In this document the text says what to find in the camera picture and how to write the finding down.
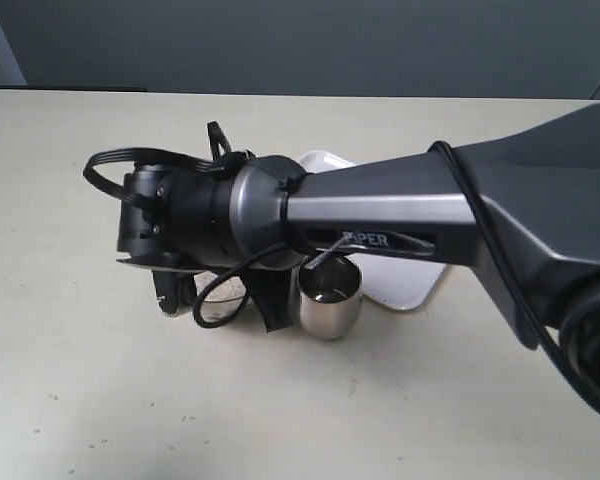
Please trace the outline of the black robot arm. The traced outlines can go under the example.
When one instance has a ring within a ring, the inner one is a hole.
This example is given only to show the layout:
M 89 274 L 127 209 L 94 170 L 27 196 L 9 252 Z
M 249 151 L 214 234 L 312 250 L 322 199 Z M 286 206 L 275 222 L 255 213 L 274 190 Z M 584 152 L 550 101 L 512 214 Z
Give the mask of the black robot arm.
M 469 268 L 519 342 L 600 414 L 600 104 L 527 131 L 325 173 L 281 156 L 154 148 L 116 193 L 117 248 L 162 309 L 195 308 L 188 272 L 241 276 L 278 320 L 291 272 L 322 252 Z

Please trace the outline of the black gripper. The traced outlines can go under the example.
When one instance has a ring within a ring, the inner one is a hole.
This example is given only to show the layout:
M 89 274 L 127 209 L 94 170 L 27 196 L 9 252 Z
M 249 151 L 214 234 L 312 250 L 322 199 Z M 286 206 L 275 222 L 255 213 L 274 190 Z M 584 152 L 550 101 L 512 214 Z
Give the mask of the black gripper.
M 123 178 L 123 187 L 164 206 L 165 186 L 175 172 L 173 167 L 142 165 Z M 163 217 L 151 209 L 122 203 L 118 227 L 117 262 L 146 270 L 179 270 L 180 254 L 163 233 Z M 152 279 L 161 312 L 178 317 L 191 311 L 195 300 L 195 280 L 189 273 L 153 271 Z M 259 311 L 267 332 L 293 325 L 289 313 L 292 271 L 249 269 L 244 274 L 246 292 Z

